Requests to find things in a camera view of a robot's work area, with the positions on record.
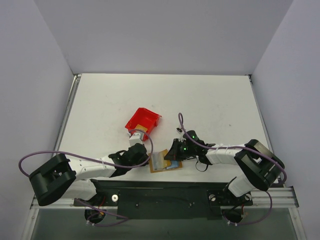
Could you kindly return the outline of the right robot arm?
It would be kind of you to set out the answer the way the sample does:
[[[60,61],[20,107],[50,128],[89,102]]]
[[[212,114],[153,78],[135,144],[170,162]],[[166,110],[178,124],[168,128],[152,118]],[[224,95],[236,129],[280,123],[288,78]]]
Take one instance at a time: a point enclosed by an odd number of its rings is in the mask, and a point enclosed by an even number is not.
[[[164,156],[166,161],[197,159],[208,166],[239,166],[242,174],[234,177],[223,192],[224,201],[236,204],[243,195],[258,189],[266,192],[285,169],[283,162],[256,139],[240,146],[205,143],[194,130],[175,138]]]

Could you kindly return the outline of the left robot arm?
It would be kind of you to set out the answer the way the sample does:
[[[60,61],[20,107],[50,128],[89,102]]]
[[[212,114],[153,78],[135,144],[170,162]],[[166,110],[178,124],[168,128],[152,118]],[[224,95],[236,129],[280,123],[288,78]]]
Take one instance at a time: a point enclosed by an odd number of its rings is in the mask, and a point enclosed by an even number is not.
[[[38,204],[43,207],[59,200],[74,182],[122,176],[133,168],[145,166],[149,159],[141,143],[91,160],[60,151],[34,170],[29,181]]]

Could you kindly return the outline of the red plastic bin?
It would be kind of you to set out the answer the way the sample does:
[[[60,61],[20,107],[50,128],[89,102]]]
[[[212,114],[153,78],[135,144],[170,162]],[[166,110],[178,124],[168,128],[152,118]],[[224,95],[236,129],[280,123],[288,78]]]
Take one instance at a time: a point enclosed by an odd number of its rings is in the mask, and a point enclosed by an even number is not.
[[[160,118],[162,116],[145,107],[139,107],[130,120],[125,125],[125,128],[129,130],[135,129],[136,125],[141,125],[147,128],[147,134],[150,134],[155,127],[158,126]]]

